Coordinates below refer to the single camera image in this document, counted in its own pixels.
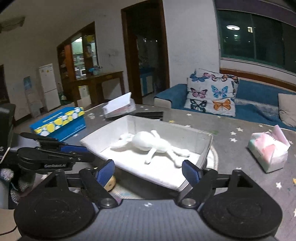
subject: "blue sofa cover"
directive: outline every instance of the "blue sofa cover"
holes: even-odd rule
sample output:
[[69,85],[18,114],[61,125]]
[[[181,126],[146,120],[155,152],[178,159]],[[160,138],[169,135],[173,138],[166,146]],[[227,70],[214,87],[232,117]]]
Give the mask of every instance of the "blue sofa cover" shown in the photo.
[[[278,93],[295,94],[294,92],[283,90],[274,86],[240,80],[237,97],[235,99],[236,116],[227,117],[271,126],[279,125],[281,128],[296,131],[296,128],[285,125],[279,118]],[[187,85],[177,84],[163,92],[160,92],[155,96],[155,98],[170,101],[173,109],[200,112],[198,110],[183,107],[186,101],[186,96]]]

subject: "stuffed animal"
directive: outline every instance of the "stuffed animal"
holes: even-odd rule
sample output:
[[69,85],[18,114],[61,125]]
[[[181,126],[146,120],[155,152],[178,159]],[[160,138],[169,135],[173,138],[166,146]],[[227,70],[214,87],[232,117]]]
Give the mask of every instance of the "stuffed animal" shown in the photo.
[[178,158],[178,156],[190,156],[189,150],[180,149],[178,147],[172,146],[168,141],[161,139],[156,130],[152,130],[151,133],[147,131],[140,131],[135,135],[131,133],[123,134],[120,136],[119,141],[111,145],[111,148],[122,148],[129,142],[131,142],[134,147],[142,151],[148,151],[145,158],[145,164],[150,164],[155,152],[167,153],[169,157],[174,161],[175,166],[178,168],[182,166],[183,162],[183,159]]

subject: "metal screw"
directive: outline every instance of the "metal screw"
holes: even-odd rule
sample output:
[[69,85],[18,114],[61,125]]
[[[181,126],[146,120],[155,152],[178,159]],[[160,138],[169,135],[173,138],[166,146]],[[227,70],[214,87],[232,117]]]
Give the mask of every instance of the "metal screw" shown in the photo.
[[187,207],[191,207],[196,204],[196,201],[192,198],[185,198],[182,200],[182,204]]
[[105,207],[110,207],[115,204],[115,200],[111,198],[104,198],[101,200],[101,205]]

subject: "blue cardboard box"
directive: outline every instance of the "blue cardboard box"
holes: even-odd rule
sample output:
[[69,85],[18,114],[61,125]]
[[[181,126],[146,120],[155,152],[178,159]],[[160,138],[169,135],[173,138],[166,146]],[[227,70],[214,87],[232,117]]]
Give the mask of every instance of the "blue cardboard box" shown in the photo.
[[64,141],[86,128],[82,107],[65,107],[30,125],[32,133]]

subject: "refrigerator door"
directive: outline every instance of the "refrigerator door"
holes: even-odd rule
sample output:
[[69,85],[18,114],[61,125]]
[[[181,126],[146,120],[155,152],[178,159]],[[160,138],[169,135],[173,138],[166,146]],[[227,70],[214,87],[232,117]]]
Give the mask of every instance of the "refrigerator door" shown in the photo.
[[47,111],[50,111],[50,110],[57,108],[61,105],[57,89],[54,89],[54,90],[44,93],[44,98],[45,98],[45,104],[46,104]]
[[52,64],[39,67],[39,73],[41,77],[43,93],[46,93],[48,91],[51,91],[57,88]]

